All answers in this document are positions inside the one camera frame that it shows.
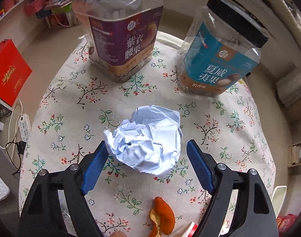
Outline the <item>red snack bag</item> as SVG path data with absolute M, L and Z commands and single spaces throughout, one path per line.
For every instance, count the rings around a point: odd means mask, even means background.
M 192 237 L 197 228 L 198 226 L 196 225 L 196 223 L 191 222 L 189 227 L 185 230 L 181 237 Z

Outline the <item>large orange peel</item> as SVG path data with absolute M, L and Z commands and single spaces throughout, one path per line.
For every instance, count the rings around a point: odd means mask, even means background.
M 175 216 L 170 205 L 161 197 L 155 197 L 154 207 L 149 213 L 149 217 L 153 222 L 153 229 L 149 236 L 170 235 L 175 227 Z

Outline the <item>white paper ball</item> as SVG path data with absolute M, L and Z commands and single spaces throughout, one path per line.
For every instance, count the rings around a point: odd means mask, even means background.
M 105 130 L 108 153 L 141 173 L 171 170 L 181 153 L 180 113 L 157 105 L 140 106 L 114 131 Z

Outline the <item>white trash bin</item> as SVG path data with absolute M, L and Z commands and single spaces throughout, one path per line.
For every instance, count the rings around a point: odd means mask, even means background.
M 286 185 L 276 186 L 272 192 L 271 203 L 272 203 L 276 218 L 278 217 L 278 215 L 281 211 L 281 208 L 284 204 L 286 193 L 287 193 Z

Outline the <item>black power adapter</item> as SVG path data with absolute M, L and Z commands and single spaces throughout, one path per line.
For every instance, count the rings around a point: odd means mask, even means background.
M 19 141 L 19 142 L 17 142 L 17 151 L 18 151 L 18 154 L 20 154 L 20 155 L 24 154 L 25 148 L 26 148 L 26 144 L 27 144 L 27 142 L 22 141 L 22 140 Z

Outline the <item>white power strip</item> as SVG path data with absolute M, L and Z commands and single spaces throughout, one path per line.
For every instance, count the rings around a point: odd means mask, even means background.
M 19 131 L 21 135 L 21 140 L 23 142 L 27 142 L 28 138 L 30 136 L 32 127 L 31 127 L 31 121 L 29 119 L 29 115 L 26 113 L 23 113 L 18 120 L 19 124 Z

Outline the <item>floral tablecloth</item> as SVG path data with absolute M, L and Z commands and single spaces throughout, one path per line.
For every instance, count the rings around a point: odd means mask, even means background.
M 27 141 L 20 236 L 277 235 L 276 166 L 256 103 L 239 80 L 184 93 L 176 49 L 156 43 L 115 83 L 82 40 L 40 101 Z

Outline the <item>red gift box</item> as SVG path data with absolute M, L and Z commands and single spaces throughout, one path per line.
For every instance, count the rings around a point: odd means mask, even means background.
M 0 43 L 0 104 L 13 110 L 14 103 L 32 73 L 11 39 Z

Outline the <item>blue label nut jar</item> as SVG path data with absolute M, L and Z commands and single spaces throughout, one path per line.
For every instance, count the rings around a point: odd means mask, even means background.
M 256 67 L 269 37 L 231 0 L 208 0 L 179 50 L 178 82 L 184 91 L 218 96 Z

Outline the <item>purple label nut jar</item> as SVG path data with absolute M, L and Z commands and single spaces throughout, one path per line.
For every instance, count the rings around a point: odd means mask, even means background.
M 115 82 L 125 82 L 150 61 L 163 0 L 74 0 L 89 59 Z

